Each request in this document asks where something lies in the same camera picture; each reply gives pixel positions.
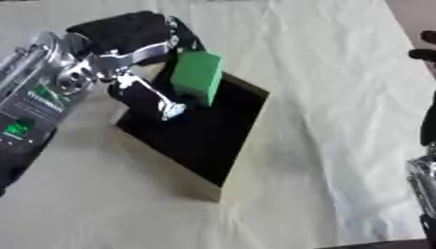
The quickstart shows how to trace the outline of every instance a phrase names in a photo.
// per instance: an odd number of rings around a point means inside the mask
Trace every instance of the open box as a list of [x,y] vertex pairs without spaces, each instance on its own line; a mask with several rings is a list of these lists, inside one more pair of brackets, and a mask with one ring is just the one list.
[[167,122],[125,109],[113,124],[205,180],[202,182],[215,190],[209,191],[210,199],[217,201],[268,95],[267,91],[225,73],[209,108],[199,108]]

